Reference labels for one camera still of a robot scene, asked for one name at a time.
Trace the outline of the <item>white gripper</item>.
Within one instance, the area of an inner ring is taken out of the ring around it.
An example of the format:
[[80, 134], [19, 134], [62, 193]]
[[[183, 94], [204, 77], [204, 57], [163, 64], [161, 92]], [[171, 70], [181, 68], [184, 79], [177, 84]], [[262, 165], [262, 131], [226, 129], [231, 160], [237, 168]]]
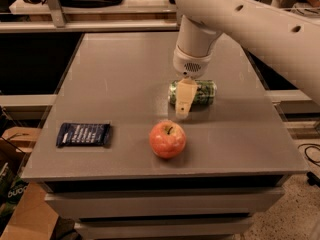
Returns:
[[177, 74], [184, 78], [176, 86], [175, 112], [178, 119], [188, 117], [197, 92], [197, 83], [193, 79], [198, 79], [205, 74], [210, 60], [210, 55], [194, 57], [184, 53], [178, 46], [175, 47], [173, 67]]

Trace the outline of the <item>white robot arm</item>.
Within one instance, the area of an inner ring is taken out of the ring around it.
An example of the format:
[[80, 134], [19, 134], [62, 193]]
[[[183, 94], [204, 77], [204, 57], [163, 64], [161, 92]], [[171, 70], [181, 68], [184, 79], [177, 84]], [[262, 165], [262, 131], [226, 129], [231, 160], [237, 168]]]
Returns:
[[173, 65], [180, 77], [176, 116], [188, 116], [195, 80], [211, 60], [221, 34], [273, 68], [314, 102], [320, 103], [320, 25], [254, 0], [175, 0], [182, 14]]

